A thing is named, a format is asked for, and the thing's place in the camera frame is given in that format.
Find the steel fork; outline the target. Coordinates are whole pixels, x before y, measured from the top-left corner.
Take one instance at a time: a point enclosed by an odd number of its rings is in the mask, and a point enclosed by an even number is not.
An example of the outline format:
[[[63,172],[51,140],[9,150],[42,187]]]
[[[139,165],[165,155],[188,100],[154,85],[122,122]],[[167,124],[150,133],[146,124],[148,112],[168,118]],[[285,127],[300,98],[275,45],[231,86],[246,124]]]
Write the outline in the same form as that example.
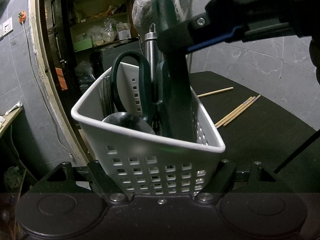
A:
[[[104,117],[115,112],[111,93],[110,76],[105,76],[100,79],[100,101]]]

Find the grey plastic bag on tap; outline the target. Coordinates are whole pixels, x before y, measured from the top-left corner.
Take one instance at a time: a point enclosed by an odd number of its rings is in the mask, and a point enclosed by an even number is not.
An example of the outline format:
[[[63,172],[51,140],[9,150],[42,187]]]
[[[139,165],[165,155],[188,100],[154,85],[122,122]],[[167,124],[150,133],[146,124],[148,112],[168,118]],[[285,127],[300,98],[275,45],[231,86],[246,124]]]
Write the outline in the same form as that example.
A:
[[[178,24],[174,0],[135,0],[132,20],[142,39],[152,24],[155,24],[158,34],[172,28]]]

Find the green handled knife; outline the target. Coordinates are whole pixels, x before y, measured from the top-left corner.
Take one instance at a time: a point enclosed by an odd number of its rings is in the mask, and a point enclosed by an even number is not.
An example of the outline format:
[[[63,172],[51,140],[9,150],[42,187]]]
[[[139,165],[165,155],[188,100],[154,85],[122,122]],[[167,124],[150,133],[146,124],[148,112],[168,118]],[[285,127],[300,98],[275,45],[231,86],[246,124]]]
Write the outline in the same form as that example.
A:
[[[163,60],[157,67],[158,119],[162,134],[172,139],[193,142],[195,132],[191,109],[191,89],[187,62],[179,49],[173,27],[178,24],[172,0],[152,0],[157,47]]]

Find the wooden kitchen counter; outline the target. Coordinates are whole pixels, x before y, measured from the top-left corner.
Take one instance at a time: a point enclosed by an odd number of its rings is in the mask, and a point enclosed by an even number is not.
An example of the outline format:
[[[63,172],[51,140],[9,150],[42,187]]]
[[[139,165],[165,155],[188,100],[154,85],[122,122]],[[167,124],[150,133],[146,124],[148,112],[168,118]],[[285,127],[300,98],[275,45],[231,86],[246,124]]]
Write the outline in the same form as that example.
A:
[[[22,110],[23,107],[20,107],[13,110],[8,115],[3,116],[4,122],[1,123],[0,138],[3,136],[4,132],[9,128],[9,126],[12,124],[12,122],[15,120],[15,118],[20,114]]]

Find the white perforated utensil basket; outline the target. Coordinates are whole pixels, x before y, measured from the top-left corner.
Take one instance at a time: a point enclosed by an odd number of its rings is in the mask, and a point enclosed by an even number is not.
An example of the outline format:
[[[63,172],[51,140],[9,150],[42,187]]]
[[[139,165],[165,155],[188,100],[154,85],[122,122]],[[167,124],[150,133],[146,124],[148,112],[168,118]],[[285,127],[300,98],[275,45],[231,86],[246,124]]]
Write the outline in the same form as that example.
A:
[[[146,134],[104,122],[104,77],[98,77],[71,110],[105,173],[125,194],[195,195],[208,183],[225,144],[205,107],[192,96],[195,142]]]

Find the steel handled peeler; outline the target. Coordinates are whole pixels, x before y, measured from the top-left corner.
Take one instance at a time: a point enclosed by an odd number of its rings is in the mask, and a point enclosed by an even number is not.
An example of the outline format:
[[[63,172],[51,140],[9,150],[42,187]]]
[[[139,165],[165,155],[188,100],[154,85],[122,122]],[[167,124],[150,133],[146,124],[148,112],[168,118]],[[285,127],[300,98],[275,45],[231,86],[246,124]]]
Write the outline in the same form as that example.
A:
[[[154,23],[150,24],[149,31],[145,34],[145,56],[150,65],[153,101],[157,102],[157,66],[161,59],[161,52],[157,46],[156,25]]]

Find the black handled scissors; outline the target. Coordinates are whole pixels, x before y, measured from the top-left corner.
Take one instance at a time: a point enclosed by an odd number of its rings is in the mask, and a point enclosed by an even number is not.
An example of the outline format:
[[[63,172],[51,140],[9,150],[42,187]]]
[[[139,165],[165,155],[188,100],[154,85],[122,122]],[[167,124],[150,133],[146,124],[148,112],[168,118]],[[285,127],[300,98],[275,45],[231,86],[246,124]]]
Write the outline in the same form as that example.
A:
[[[138,88],[139,98],[142,107],[141,119],[151,126],[159,124],[162,133],[170,133],[170,122],[168,111],[165,106],[165,96],[169,85],[169,72],[165,61],[156,67],[156,81],[151,80],[151,68],[146,57],[136,51],[125,51],[113,62],[111,69],[111,92],[116,109],[119,112],[126,112],[117,85],[117,74],[121,61],[125,57],[131,57],[138,63]]]

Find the white wall switch plate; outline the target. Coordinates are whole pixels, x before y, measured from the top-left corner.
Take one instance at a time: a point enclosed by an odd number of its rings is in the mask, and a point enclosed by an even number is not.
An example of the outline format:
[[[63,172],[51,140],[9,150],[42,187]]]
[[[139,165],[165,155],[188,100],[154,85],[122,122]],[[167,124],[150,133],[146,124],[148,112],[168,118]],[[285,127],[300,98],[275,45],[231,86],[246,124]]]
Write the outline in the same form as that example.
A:
[[[12,17],[1,24],[0,38],[13,31]]]

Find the green box on shelf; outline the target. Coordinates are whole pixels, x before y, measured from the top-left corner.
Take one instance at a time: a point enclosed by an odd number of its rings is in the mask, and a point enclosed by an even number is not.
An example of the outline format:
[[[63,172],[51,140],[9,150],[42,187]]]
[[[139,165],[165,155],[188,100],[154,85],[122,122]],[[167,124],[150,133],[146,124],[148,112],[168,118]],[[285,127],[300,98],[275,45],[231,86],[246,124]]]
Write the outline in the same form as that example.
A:
[[[92,47],[93,47],[93,42],[91,38],[87,38],[82,41],[73,43],[73,49],[75,52],[83,51]]]

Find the orange wall plug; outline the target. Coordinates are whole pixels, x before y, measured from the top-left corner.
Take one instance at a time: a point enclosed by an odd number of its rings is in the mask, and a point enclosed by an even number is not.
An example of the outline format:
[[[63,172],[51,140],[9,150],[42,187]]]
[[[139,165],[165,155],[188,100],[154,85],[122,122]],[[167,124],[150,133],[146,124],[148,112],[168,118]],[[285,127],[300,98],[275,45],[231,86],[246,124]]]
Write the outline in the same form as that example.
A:
[[[18,21],[20,24],[24,24],[25,20],[27,18],[26,12],[22,10],[21,12],[18,13]]]

